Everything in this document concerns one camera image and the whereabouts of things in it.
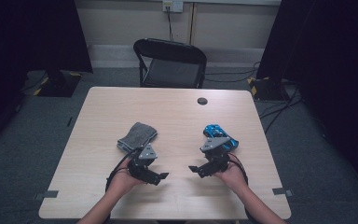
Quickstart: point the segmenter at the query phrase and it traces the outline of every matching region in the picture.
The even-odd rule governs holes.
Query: white wall
[[[238,65],[246,58],[247,65],[253,64],[261,59],[279,3],[280,0],[185,1],[183,13],[171,13],[173,39],[203,49],[208,62]],[[111,46],[119,46],[121,58],[126,51],[132,57],[131,46],[138,39],[170,39],[168,15],[162,12],[161,1],[76,0],[76,6],[86,42],[94,46],[91,49],[109,45],[107,50],[112,50]],[[91,55],[101,57],[98,51]]]

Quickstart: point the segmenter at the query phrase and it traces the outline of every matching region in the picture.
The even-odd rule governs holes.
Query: electrical outlet
[[[162,11],[168,11],[167,8],[173,12],[173,1],[162,1]]]

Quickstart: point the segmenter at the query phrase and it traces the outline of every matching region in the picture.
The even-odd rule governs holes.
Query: cable
[[[260,62],[257,62],[257,63],[254,63],[253,65],[253,69],[254,70],[257,70],[255,68],[255,66],[260,63]],[[204,75],[207,75],[207,76],[213,76],[213,75],[234,75],[234,74],[248,74],[248,73],[251,73],[251,72],[254,72],[253,70],[252,71],[248,71],[248,72],[231,72],[231,73],[205,73]]]
[[[205,78],[204,80],[206,81],[212,81],[212,82],[240,82],[240,81],[244,81],[246,80],[247,78],[251,77],[255,71],[257,71],[257,68],[255,68],[255,65],[258,64],[260,62],[257,62],[257,63],[254,63],[254,66],[253,66],[253,70],[252,71],[248,71],[248,72],[242,72],[242,73],[209,73],[209,74],[205,74],[205,75],[208,75],[208,76],[213,76],[213,75],[234,75],[234,74],[248,74],[248,73],[252,73],[251,75],[247,76],[247,77],[244,77],[244,78],[241,78],[241,79],[237,79],[237,80],[229,80],[229,81],[221,81],[221,80],[213,80],[213,79],[208,79],[208,78]]]
[[[25,87],[25,88],[22,89],[21,91],[28,91],[29,89],[31,89],[32,87],[34,87],[37,83],[39,83],[39,82],[45,77],[45,75],[46,75],[46,71],[45,71],[45,73],[43,74],[43,76],[36,81],[36,83],[32,84],[32,85],[29,86],[29,87]]]
[[[195,14],[195,12],[194,12],[194,10],[195,10],[195,3],[193,2],[193,3],[191,3],[191,6],[190,6],[190,9],[191,9],[191,20],[192,21],[194,21],[195,20],[195,18],[194,18],[194,14]],[[188,43],[193,43],[193,40],[191,39],[192,38],[192,36],[193,36],[193,23],[194,22],[191,22],[190,23],[190,35],[189,35],[189,40],[188,40]]]
[[[290,98],[290,100],[287,102],[287,104],[282,109],[278,110],[278,114],[274,117],[272,122],[269,123],[266,130],[264,131],[264,134],[266,134],[269,131],[269,128],[271,127],[272,123],[280,116],[280,114],[283,112],[283,110],[289,107],[290,103],[292,103],[293,99],[296,97],[297,91],[298,91],[298,88],[296,88],[295,93],[293,93],[293,96]]]
[[[171,27],[171,8],[165,7],[165,9],[167,10],[168,23],[170,24],[170,40],[173,42],[173,34],[172,34],[172,27]]]
[[[122,167],[122,168],[120,168],[120,169],[116,170],[115,174],[117,174],[120,170],[128,170],[128,168],[126,168],[126,167]]]
[[[296,101],[295,103],[292,103],[291,105],[289,105],[289,106],[287,106],[287,107],[291,107],[291,106],[293,106],[293,105],[296,105],[296,104],[300,103],[301,101],[302,101],[302,98],[300,98],[298,101]],[[261,116],[261,117],[259,117],[259,118],[260,118],[260,119],[263,119],[263,118],[265,118],[265,117],[267,117],[267,116],[269,116],[269,115],[278,113],[278,112],[281,111],[282,109],[285,109],[285,108],[281,108],[281,109],[274,110],[274,111],[269,112],[269,113],[267,113],[266,115],[263,115],[263,116]]]
[[[259,118],[263,117],[264,113],[266,113],[267,110],[271,109],[272,107],[275,107],[275,106],[278,106],[278,105],[284,105],[284,104],[286,104],[286,102],[280,102],[280,103],[277,103],[277,104],[275,104],[275,105],[271,105],[271,106],[265,108],[265,109],[263,110],[263,112],[258,115],[258,117],[259,117]]]
[[[237,161],[229,160],[229,162],[234,163],[236,166],[238,166],[238,168],[240,168],[240,170],[242,171],[242,175],[243,175],[243,178],[245,179],[246,184],[249,184],[248,175],[246,174],[245,168],[243,167],[241,161],[234,154],[232,154],[232,153],[228,153],[228,154],[233,156],[235,159],[237,159]]]
[[[127,155],[125,155],[123,157],[123,159],[121,159],[121,161],[117,164],[117,166],[115,167],[115,169],[112,171],[112,173],[116,173],[118,171],[118,167],[121,165],[121,163],[123,163],[124,160],[126,160],[134,151],[138,150],[139,148],[135,148],[133,150],[131,150],[129,153],[127,153]]]

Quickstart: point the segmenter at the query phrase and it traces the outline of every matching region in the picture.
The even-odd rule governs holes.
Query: forearm
[[[247,186],[234,191],[241,199],[245,209],[260,223],[285,223],[268,206],[266,206]]]
[[[77,223],[103,223],[123,195],[122,192],[108,190],[101,200]]]

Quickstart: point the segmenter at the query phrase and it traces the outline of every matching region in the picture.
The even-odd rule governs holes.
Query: gray cloth
[[[136,122],[125,137],[118,139],[117,147],[130,152],[137,147],[145,147],[156,135],[157,131],[153,127]]]

